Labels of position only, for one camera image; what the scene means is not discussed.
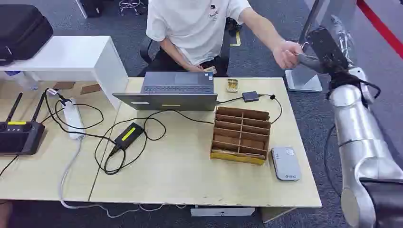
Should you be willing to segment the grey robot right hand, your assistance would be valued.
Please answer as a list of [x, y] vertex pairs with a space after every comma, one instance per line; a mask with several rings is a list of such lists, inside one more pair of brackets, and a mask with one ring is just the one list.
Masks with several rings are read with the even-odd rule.
[[330, 22], [331, 29], [321, 25], [307, 34], [314, 56], [296, 55], [300, 64], [321, 74], [355, 67], [354, 42], [351, 34], [338, 16], [331, 15]]

